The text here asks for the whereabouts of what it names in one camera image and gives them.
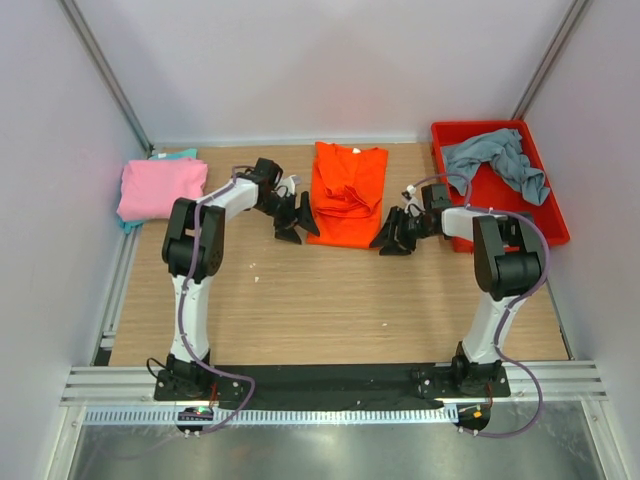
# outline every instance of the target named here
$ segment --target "gray cloth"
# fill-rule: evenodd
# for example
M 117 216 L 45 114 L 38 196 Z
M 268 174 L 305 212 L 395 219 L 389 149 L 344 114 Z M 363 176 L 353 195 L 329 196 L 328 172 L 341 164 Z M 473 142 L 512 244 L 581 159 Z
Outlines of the gray cloth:
M 507 185 L 533 205 L 542 205 L 549 196 L 549 187 L 544 186 L 544 172 L 531 167 L 529 157 L 522 153 L 522 136 L 515 129 L 502 128 L 495 132 L 472 137 L 458 145 L 442 148 L 447 172 L 462 173 L 473 178 L 483 162 L 502 177 Z M 466 192 L 465 181 L 460 177 L 449 177 L 460 195 Z

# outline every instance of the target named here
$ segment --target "white backdrop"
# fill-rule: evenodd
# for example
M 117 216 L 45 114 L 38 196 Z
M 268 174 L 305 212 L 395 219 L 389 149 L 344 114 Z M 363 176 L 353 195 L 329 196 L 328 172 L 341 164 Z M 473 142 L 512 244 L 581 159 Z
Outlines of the white backdrop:
M 570 0 L 78 0 L 152 142 L 412 141 L 511 115 Z
M 551 263 L 562 323 L 596 361 L 638 472 L 639 23 L 637 0 L 593 2 L 526 118 L 571 233 Z
M 122 166 L 142 152 L 56 2 L 4 8 L 0 44 L 0 477 L 42 480 L 100 328 Z

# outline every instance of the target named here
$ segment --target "blue cloth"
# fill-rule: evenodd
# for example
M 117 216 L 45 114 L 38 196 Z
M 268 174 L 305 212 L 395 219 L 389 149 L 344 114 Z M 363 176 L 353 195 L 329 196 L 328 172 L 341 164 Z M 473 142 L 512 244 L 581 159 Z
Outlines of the blue cloth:
M 198 149 L 196 148 L 187 148 L 182 152 L 176 153 L 157 153 L 149 158 L 149 160 L 178 160 L 179 158 L 196 158 L 198 155 Z M 118 217 L 118 224 L 124 230 L 124 233 L 129 234 L 133 231 L 134 228 L 139 227 L 145 222 L 145 220 L 138 220 L 136 222 L 124 222 L 120 217 Z
M 502 128 L 495 132 L 472 137 L 458 145 L 442 148 L 447 172 L 462 173 L 473 178 L 483 162 L 489 162 L 493 171 L 504 182 L 533 205 L 542 205 L 549 196 L 544 186 L 545 174 L 531 167 L 529 157 L 522 153 L 522 136 L 515 129 Z M 449 177 L 448 181 L 460 195 L 466 192 L 462 178 Z

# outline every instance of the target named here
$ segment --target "red tray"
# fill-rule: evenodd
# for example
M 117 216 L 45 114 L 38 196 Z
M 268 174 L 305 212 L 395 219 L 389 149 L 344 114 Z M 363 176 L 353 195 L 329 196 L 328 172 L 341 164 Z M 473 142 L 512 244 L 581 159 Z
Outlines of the red tray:
M 434 123 L 431 126 L 431 132 L 433 133 L 433 153 L 438 173 L 445 172 L 444 159 L 441 152 L 442 147 L 455 145 L 476 135 L 493 132 L 500 128 L 517 129 L 522 135 L 522 150 L 529 157 L 531 166 L 544 171 L 542 160 L 540 160 L 540 155 L 533 143 L 527 124 L 521 120 L 502 120 Z M 521 193 L 512 190 L 509 185 L 504 183 L 502 178 L 495 174 L 487 163 L 482 164 L 478 169 L 478 173 L 471 181 L 471 184 L 473 185 L 472 205 L 476 207 L 493 207 L 513 212 L 529 212 L 533 215 L 536 225 L 542 230 L 550 247 L 563 245 L 569 241 L 569 231 L 562 218 L 562 213 L 560 213 L 553 190 L 551 190 L 551 193 L 549 193 L 549 196 L 541 206 L 532 205 L 524 201 Z M 548 176 L 545 185 L 551 188 Z M 450 186 L 448 188 L 453 204 L 462 205 L 464 197 L 458 195 L 458 191 L 455 188 Z M 453 249 L 456 252 L 473 252 L 473 243 L 454 238 Z

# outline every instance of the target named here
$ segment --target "orange garment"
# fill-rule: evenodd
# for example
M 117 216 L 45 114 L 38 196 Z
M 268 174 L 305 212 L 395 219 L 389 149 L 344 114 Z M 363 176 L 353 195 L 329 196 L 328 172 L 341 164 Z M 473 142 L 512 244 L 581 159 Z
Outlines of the orange garment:
M 369 248 L 380 231 L 384 174 L 389 152 L 316 143 L 311 176 L 311 210 L 320 236 L 307 243 Z

